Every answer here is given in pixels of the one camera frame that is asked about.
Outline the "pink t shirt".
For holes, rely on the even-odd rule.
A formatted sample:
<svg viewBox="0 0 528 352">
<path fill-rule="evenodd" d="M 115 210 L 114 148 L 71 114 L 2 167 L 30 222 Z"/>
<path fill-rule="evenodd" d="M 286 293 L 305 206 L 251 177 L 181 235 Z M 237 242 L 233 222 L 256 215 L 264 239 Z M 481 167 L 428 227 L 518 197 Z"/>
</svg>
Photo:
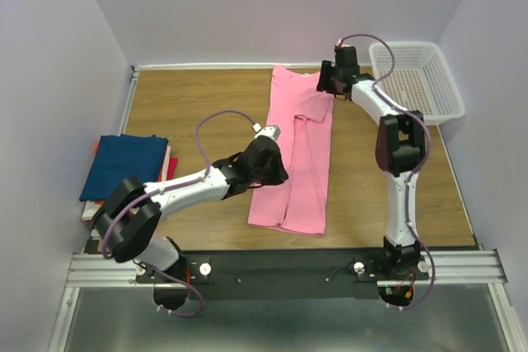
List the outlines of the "pink t shirt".
<svg viewBox="0 0 528 352">
<path fill-rule="evenodd" d="M 252 193 L 247 224 L 315 237 L 326 229 L 334 99 L 318 92 L 319 74 L 276 65 L 266 123 L 280 128 L 288 180 Z"/>
</svg>

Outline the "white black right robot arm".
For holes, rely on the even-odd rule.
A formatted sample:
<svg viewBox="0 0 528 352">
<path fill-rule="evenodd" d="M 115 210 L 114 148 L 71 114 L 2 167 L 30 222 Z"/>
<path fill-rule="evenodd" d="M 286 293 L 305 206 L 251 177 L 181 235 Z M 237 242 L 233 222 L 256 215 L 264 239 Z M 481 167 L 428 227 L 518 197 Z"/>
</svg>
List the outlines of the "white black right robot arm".
<svg viewBox="0 0 528 352">
<path fill-rule="evenodd" d="M 387 176 L 389 203 L 379 268 L 385 277 L 398 279 L 421 259 L 416 186 L 430 138 L 422 113 L 403 108 L 380 90 L 371 75 L 361 73 L 353 46 L 336 45 L 334 60 L 322 61 L 317 90 L 356 103 L 378 125 L 375 161 Z"/>
</svg>

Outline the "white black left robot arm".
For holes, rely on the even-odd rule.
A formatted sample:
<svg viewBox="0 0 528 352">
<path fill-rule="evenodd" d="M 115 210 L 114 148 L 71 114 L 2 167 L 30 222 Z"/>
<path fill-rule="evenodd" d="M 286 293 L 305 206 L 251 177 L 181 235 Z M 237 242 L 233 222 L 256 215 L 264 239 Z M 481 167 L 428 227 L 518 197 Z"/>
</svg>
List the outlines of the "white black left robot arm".
<svg viewBox="0 0 528 352">
<path fill-rule="evenodd" d="M 162 219 L 287 179 L 276 139 L 259 135 L 244 151 L 189 176 L 145 184 L 136 177 L 123 180 L 97 210 L 92 225 L 102 239 L 105 258 L 117 263 L 136 260 L 172 282 L 182 275 L 182 254 L 172 239 L 154 236 Z"/>
</svg>

